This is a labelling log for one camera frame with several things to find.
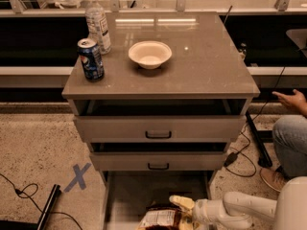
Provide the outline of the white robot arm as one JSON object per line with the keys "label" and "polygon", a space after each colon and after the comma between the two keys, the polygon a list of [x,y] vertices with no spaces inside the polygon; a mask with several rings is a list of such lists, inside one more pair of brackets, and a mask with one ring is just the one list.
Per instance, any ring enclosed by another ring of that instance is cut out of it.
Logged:
{"label": "white robot arm", "polygon": [[277,200],[227,192],[220,200],[171,195],[169,200],[198,225],[220,223],[230,229],[248,229],[252,218],[273,224],[273,230],[307,230],[307,177],[286,183]]}

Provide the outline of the person's hand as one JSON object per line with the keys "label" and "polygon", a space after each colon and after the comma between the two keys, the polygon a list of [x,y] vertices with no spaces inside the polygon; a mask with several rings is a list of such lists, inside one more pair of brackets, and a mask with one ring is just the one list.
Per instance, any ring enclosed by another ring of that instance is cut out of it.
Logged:
{"label": "person's hand", "polygon": [[272,93],[285,107],[303,116],[307,116],[307,100],[300,91],[294,89],[292,95],[286,95],[277,91],[273,91]]}

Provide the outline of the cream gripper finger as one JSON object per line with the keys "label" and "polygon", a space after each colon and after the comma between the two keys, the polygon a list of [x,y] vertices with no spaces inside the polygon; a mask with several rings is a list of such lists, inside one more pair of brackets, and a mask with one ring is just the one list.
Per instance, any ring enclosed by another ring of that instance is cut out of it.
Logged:
{"label": "cream gripper finger", "polygon": [[171,203],[178,206],[183,211],[190,211],[194,208],[195,202],[190,197],[185,197],[181,195],[171,195],[169,197]]}
{"label": "cream gripper finger", "polygon": [[191,217],[183,216],[178,225],[179,230],[198,230],[199,224],[195,222]]}

